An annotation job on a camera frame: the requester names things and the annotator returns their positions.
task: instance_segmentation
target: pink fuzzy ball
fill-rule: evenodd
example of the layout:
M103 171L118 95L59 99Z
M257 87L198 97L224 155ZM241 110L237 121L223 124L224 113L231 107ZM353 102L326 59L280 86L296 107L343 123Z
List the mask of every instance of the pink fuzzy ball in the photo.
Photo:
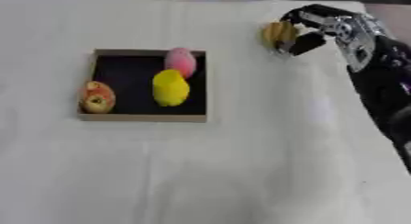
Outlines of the pink fuzzy ball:
M180 71L185 79L195 72L195 66L195 57L186 48L172 49L165 58L165 68Z

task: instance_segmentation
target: small yellow object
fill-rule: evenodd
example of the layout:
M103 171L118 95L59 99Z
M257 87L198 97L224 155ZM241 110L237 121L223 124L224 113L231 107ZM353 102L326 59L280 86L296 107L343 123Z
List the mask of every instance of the small yellow object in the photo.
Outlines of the small yellow object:
M290 22L272 22L261 31L262 44L268 49L274 49L278 41L294 41L298 36L299 30Z
M190 93L190 85L179 71L164 70L152 80L154 100L160 106L179 106Z

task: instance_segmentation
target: red and yellow fruit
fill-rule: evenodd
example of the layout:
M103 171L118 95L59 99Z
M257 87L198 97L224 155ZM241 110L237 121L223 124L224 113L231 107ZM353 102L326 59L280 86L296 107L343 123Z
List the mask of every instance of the red and yellow fruit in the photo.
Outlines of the red and yellow fruit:
M116 95L111 88L97 81L88 82L83 89L80 104L88 113L104 114L113 109Z

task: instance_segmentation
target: wooden tray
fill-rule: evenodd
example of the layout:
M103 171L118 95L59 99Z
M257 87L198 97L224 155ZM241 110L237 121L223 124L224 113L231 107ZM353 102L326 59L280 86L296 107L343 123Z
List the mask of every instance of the wooden tray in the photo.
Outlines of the wooden tray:
M92 121L206 122L206 53L195 50L197 70L187 82L190 95L179 106L159 106L152 78L164 70L167 50L95 50L88 81L108 84L116 105L108 114L89 114L78 105L78 117Z

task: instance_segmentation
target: white fabric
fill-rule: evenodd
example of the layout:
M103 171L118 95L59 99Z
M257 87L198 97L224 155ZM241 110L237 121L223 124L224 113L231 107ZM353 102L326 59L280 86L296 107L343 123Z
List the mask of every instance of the white fabric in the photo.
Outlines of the white fabric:
M282 60L256 38L309 3L0 0L0 223L407 223L335 45ZM181 46L207 51L209 122L75 117L94 48Z

